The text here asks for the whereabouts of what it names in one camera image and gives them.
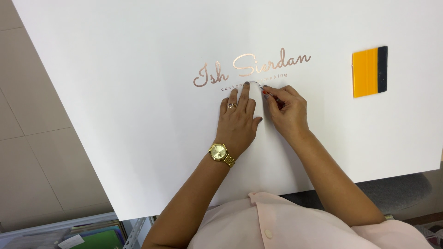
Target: green paper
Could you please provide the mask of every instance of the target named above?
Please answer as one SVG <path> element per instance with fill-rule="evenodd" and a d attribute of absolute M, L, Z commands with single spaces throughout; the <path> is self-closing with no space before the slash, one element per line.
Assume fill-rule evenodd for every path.
<path fill-rule="evenodd" d="M 114 230 L 103 233 L 96 233 L 94 235 L 83 238 L 85 241 L 71 249 L 122 249 L 123 245 L 117 238 Z"/>

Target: woman's left hand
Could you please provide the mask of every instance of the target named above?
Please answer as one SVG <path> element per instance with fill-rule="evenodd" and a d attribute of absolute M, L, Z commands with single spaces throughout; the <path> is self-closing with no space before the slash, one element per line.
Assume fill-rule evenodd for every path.
<path fill-rule="evenodd" d="M 254 118 L 255 100 L 249 98 L 249 82 L 245 82 L 237 103 L 237 88 L 231 91 L 229 98 L 222 100 L 218 119 L 215 144 L 224 144 L 229 154 L 238 157 L 254 141 L 258 123 L 263 119 Z M 227 108 L 228 103 L 237 104 L 237 108 Z"/>

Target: woman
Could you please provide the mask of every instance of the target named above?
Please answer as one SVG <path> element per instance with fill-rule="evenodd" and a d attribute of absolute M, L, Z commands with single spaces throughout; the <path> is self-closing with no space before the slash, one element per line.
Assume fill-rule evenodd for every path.
<path fill-rule="evenodd" d="M 307 102 L 295 89 L 264 89 L 284 101 L 280 111 L 273 97 L 264 96 L 275 128 L 297 153 L 326 212 L 264 192 L 206 211 L 262 120 L 253 118 L 256 103 L 246 82 L 238 103 L 237 89 L 222 100 L 215 145 L 163 210 L 142 249 L 431 248 L 414 227 L 386 221 L 346 176 L 309 130 Z"/>

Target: tile floor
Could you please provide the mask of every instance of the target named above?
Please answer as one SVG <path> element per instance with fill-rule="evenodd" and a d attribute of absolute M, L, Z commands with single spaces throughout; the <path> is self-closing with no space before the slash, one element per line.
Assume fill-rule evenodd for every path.
<path fill-rule="evenodd" d="M 0 0 L 0 230 L 111 212 L 11 0 Z"/>

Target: hand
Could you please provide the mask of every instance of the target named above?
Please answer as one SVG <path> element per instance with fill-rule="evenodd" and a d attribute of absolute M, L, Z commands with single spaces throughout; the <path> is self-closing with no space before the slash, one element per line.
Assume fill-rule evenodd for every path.
<path fill-rule="evenodd" d="M 254 141 L 261 117 L 253 118 L 255 100 L 249 98 L 249 82 L 245 82 L 237 103 L 237 88 L 231 91 L 229 98 L 222 100 L 218 119 L 215 144 L 224 144 L 229 154 L 237 158 Z M 227 108 L 228 103 L 237 104 L 237 108 Z"/>
<path fill-rule="evenodd" d="M 271 119 L 278 132 L 289 141 L 309 132 L 307 125 L 307 102 L 292 86 L 280 89 L 264 86 L 264 90 L 277 96 L 285 106 L 279 110 L 276 100 L 269 94 L 264 98 L 268 103 Z"/>

